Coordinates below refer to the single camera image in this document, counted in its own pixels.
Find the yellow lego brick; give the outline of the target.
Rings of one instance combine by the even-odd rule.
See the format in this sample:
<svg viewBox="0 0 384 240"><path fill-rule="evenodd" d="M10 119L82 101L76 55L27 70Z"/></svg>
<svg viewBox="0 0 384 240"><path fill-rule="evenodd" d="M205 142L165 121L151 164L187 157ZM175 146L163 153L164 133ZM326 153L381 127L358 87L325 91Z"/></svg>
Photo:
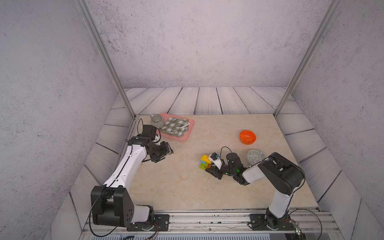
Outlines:
<svg viewBox="0 0 384 240"><path fill-rule="evenodd" d="M212 163L210 158L207 155L203 155L202 158L201 158L201 161L207 162L209 164Z"/></svg>

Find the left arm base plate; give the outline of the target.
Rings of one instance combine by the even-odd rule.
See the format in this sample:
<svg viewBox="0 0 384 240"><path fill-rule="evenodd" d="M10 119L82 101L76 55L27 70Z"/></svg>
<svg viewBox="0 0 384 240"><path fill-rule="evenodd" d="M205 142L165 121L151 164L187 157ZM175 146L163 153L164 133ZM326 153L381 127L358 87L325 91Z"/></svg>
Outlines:
<svg viewBox="0 0 384 240"><path fill-rule="evenodd" d="M169 229L170 215L150 214L145 222L131 223L128 232L167 232Z"/></svg>

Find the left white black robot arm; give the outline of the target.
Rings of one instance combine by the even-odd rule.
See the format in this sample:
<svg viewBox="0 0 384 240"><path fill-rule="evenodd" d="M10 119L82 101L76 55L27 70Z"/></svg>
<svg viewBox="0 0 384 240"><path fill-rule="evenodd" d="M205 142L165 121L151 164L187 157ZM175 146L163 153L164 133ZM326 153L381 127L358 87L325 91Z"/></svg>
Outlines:
<svg viewBox="0 0 384 240"><path fill-rule="evenodd" d="M116 170L102 186L91 191L90 221L95 225L125 227L131 224L153 226L155 215L152 206L135 205L129 195L133 178L143 161L157 163L173 153L169 143L154 143L150 137L133 137Z"/></svg>

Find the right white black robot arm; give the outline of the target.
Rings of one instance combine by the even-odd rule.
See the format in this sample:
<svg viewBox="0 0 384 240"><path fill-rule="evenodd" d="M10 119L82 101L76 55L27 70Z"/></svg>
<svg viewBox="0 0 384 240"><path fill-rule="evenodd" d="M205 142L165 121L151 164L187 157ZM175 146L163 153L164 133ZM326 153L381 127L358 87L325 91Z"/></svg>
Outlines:
<svg viewBox="0 0 384 240"><path fill-rule="evenodd" d="M229 176L240 185L246 186L259 179L267 178L275 188L270 206L266 210L269 226L278 225L288 218L288 210L294 193L305 183L302 169L282 155L274 152L249 168L244 167L236 153L226 155L226 161L217 153L212 153L204 170L221 180Z"/></svg>

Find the long green lego brick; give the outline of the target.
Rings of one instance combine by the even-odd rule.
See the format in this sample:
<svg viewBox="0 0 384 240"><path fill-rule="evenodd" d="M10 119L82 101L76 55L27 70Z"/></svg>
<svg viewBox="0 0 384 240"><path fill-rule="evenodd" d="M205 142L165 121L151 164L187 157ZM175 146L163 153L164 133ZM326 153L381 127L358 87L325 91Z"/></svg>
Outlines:
<svg viewBox="0 0 384 240"><path fill-rule="evenodd" d="M209 168L205 168L205 166L206 166L206 165L201 165L201 164L200 164L200 169L202 169L202 170L209 169Z"/></svg>

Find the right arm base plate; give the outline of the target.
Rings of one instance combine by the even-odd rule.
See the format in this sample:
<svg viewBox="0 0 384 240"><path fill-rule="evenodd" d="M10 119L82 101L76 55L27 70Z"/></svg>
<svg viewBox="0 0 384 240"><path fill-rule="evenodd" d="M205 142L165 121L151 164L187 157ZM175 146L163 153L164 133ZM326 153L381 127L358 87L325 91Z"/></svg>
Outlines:
<svg viewBox="0 0 384 240"><path fill-rule="evenodd" d="M250 214L248 227L253 231L295 231L292 220L281 219L275 223L274 216L271 223L268 222L266 214Z"/></svg>

